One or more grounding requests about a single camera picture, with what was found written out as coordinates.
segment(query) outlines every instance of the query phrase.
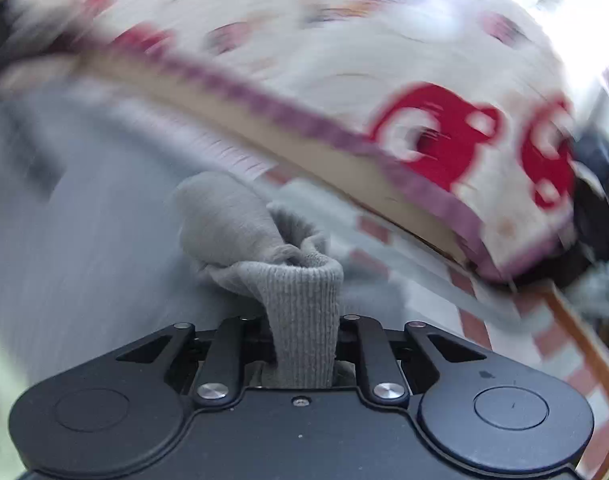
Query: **silver rivet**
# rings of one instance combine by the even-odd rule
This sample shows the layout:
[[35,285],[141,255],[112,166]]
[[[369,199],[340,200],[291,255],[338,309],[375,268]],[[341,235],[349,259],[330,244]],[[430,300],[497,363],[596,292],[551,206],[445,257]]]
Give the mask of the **silver rivet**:
[[198,386],[198,395],[203,399],[222,399],[229,393],[229,388],[222,383],[204,383]]
[[305,406],[309,406],[309,404],[311,404],[311,401],[309,399],[307,399],[306,397],[294,397],[294,399],[291,401],[291,403],[296,408],[303,408]]
[[405,394],[405,388],[397,383],[380,383],[374,388],[374,395],[381,399],[399,399]]

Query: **gray sheet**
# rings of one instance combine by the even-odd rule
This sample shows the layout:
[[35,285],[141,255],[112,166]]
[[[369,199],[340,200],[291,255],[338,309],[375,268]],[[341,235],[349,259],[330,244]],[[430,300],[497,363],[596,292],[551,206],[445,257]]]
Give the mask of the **gray sheet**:
[[169,194],[200,171],[67,102],[22,99],[64,167],[46,198],[0,150],[0,338],[31,382],[179,320],[201,329],[262,307],[192,273]]

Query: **bed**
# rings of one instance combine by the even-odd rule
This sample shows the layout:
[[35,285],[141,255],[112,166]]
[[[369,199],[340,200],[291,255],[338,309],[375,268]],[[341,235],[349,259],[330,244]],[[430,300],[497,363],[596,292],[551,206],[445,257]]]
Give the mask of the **bed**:
[[17,0],[491,281],[573,240],[577,92],[513,0]]

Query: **gray sock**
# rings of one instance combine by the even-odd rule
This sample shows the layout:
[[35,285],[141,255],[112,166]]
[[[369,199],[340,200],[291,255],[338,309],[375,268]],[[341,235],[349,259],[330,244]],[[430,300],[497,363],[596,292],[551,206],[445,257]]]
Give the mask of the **gray sock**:
[[342,267],[325,236],[277,205],[268,208],[231,176],[201,173],[180,184],[184,250],[216,283],[267,309],[278,368],[263,381],[326,388],[333,380]]

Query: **round pad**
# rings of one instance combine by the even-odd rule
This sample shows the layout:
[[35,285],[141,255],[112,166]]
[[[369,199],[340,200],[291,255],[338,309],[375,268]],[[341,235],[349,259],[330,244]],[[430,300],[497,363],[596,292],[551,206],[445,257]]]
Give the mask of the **round pad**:
[[528,430],[547,418],[549,407],[539,395],[515,386],[499,386],[479,394],[473,403],[478,416],[502,430]]
[[490,356],[443,365],[422,397],[419,422],[456,460],[509,474],[571,462],[593,429],[587,400],[568,384]]
[[80,390],[56,404],[56,420],[73,431],[94,433],[107,430],[126,417],[129,399],[107,388]]
[[60,478],[114,477],[155,460],[184,420],[178,394],[147,365],[102,363],[37,384],[9,417],[31,469]]

